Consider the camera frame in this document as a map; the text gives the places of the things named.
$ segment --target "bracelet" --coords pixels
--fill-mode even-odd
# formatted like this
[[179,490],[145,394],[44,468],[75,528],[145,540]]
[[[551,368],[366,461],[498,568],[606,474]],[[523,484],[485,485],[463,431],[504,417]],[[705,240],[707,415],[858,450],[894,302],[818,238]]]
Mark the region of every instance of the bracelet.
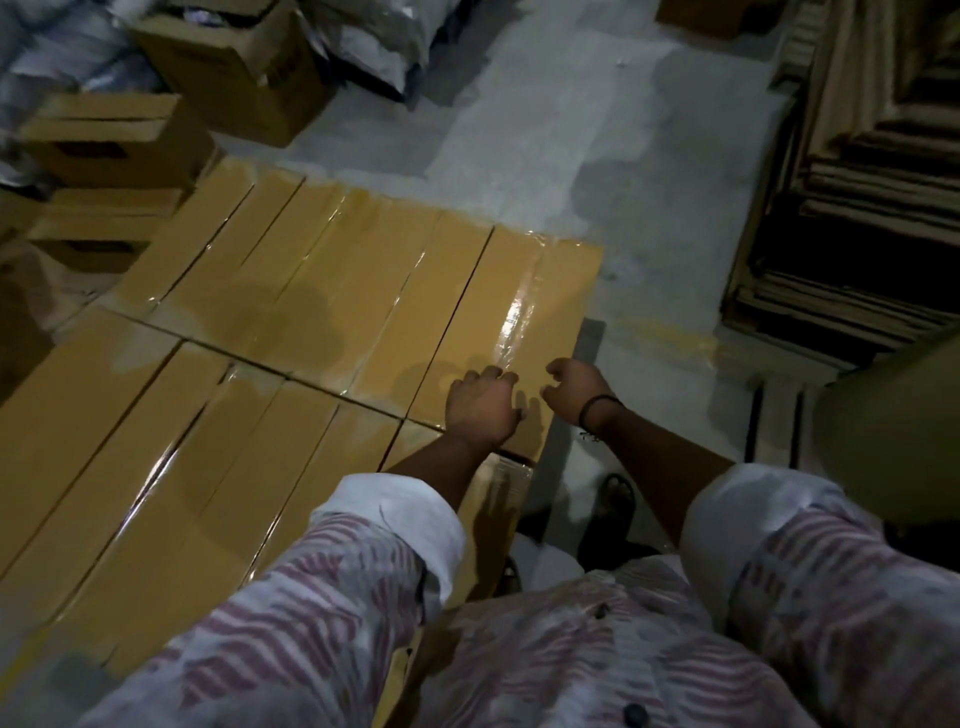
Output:
[[595,432],[590,432],[589,428],[587,427],[587,413],[594,404],[601,400],[615,401],[621,407],[623,406],[623,402],[618,400],[613,395],[597,395],[596,397],[591,397],[589,400],[584,402],[584,406],[580,408],[580,417],[577,418],[577,424],[580,426],[580,429],[587,434],[593,435],[593,437],[596,437],[597,435]]

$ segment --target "white cuff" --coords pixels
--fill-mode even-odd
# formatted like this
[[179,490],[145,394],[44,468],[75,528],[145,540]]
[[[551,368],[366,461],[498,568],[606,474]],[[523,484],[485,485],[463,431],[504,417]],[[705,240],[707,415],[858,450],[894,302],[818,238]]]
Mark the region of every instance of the white cuff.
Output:
[[[822,477],[767,465],[737,465],[690,503],[680,555],[690,584],[724,631],[736,581],[767,536],[800,511],[830,498],[840,486]],[[859,511],[852,503],[852,513]]]
[[426,565],[423,602],[427,618],[440,613],[453,591],[467,534],[456,512],[437,491],[405,475],[348,475],[327,502],[314,510],[311,524],[324,513],[350,513],[397,535]]

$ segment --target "shirt button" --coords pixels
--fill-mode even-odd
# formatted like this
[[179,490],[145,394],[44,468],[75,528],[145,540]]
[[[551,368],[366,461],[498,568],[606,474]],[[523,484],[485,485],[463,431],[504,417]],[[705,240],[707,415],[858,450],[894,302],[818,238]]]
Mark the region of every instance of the shirt button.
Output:
[[646,728],[649,722],[647,709],[639,703],[630,703],[623,709],[623,724],[627,728]]

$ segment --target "shirt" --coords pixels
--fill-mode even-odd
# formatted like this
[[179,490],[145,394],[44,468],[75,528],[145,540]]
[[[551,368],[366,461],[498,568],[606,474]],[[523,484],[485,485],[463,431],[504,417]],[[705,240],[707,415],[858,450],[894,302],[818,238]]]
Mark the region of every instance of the shirt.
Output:
[[[384,478],[395,495],[371,502]],[[463,547],[406,480],[345,479],[80,726],[369,726]],[[888,547],[834,484],[737,466],[691,504],[680,552],[684,573],[647,558],[432,619],[392,724],[960,725],[960,578]]]

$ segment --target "concrete floor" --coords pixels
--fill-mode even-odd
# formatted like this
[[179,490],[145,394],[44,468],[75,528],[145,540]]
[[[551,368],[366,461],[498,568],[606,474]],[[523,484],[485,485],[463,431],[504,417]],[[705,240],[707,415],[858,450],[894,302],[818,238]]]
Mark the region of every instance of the concrete floor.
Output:
[[[606,246],[586,349],[636,411],[739,459],[749,374],[798,366],[718,329],[783,104],[767,90],[777,39],[697,38],[658,26],[656,7],[485,0],[459,44],[437,54],[413,109],[348,87],[285,150],[223,141],[243,156]],[[559,445],[530,508],[552,504],[545,540],[573,552],[599,479],[617,465],[569,428],[551,437]],[[634,532],[664,543],[649,514]]]

